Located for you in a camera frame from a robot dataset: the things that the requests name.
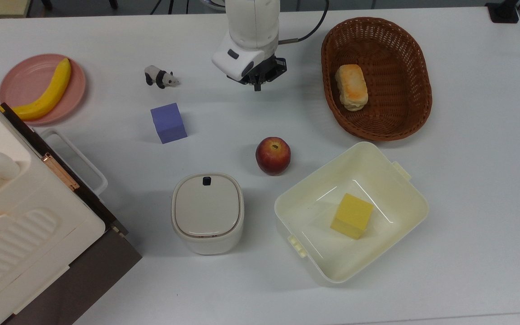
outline black stand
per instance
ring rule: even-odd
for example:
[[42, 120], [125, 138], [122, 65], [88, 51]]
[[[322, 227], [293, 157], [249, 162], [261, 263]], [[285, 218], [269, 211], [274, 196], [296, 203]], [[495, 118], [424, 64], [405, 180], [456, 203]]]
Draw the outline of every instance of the black stand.
[[71, 325], [142, 256], [112, 229], [70, 264], [70, 269], [1, 325]]
[[489, 16], [493, 23], [516, 24], [519, 16], [516, 14], [516, 3], [518, 0], [505, 0], [501, 4], [485, 4], [489, 8]]

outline apple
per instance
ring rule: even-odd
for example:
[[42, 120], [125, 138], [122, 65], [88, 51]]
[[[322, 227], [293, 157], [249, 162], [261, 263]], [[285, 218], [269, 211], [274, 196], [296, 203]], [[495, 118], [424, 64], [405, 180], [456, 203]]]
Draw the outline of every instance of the apple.
[[280, 175], [290, 164], [290, 147], [281, 138], [270, 136], [256, 148], [256, 162], [263, 172], [271, 176]]

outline banana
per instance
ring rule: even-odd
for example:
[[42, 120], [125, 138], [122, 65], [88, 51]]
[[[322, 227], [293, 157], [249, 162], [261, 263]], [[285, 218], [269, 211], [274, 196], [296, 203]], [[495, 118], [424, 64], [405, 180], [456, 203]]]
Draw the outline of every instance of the banana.
[[33, 103], [13, 107], [13, 111], [17, 116], [23, 120], [35, 120], [49, 113], [53, 107], [60, 101], [64, 95], [65, 89], [70, 83], [70, 76], [72, 74], [72, 66], [68, 58], [64, 58], [57, 65], [56, 71], [51, 77], [49, 86], [38, 99]]

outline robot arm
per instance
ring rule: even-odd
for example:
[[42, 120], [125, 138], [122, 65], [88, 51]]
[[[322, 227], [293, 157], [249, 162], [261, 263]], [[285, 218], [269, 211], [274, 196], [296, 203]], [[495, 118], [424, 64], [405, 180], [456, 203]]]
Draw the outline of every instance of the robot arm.
[[242, 84], [271, 82], [286, 72], [286, 60], [276, 58], [280, 0], [227, 0], [228, 32], [212, 62]]

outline brown wicker basket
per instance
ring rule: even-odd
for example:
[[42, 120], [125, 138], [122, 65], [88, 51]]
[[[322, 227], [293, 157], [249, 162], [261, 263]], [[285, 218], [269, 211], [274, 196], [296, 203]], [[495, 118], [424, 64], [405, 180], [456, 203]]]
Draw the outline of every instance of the brown wicker basket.
[[[362, 68], [369, 101], [359, 111], [348, 111], [340, 102], [334, 74], [343, 64]], [[365, 140], [406, 138], [431, 113], [431, 84], [421, 47], [388, 20], [359, 17], [331, 29], [322, 43], [322, 78], [338, 123]]]

